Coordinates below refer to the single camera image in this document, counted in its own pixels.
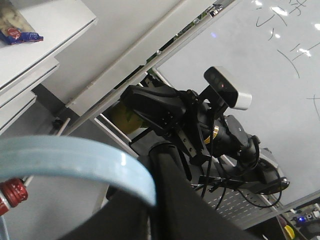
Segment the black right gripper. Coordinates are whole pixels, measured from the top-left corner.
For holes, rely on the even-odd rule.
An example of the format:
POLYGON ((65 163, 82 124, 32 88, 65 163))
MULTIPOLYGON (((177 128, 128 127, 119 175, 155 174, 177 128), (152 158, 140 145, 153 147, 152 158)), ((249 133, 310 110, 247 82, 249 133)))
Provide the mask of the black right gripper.
MULTIPOLYGON (((128 86, 120 96, 124 105, 164 136, 176 123, 190 141, 187 154, 192 165, 210 160, 207 139, 214 121, 225 110, 222 98, 212 89, 201 94, 162 85, 128 86)), ((151 218, 154 240, 255 240, 213 210, 190 186, 182 169, 177 148, 170 143, 153 146, 149 153, 151 174, 156 187, 156 207, 151 218)))

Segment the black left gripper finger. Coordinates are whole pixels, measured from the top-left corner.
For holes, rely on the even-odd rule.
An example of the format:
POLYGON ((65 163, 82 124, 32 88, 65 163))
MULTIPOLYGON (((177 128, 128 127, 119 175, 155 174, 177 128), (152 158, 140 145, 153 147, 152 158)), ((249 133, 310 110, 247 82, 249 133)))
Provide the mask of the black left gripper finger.
POLYGON ((148 206, 135 196, 117 192, 94 216, 61 240, 147 240, 148 206))

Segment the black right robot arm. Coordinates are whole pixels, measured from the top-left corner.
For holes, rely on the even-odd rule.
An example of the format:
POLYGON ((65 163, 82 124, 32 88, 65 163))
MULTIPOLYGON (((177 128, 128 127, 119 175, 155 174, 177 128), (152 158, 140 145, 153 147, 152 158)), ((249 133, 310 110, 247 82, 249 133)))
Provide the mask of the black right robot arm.
POLYGON ((289 187, 271 153, 260 148, 259 138, 246 133, 233 115, 224 115, 227 103, 212 87, 198 94, 168 85, 130 85, 120 99, 158 136, 187 155, 190 164, 202 166, 210 158, 220 160, 222 156, 234 159, 235 166, 216 164, 224 187, 258 195, 289 187))

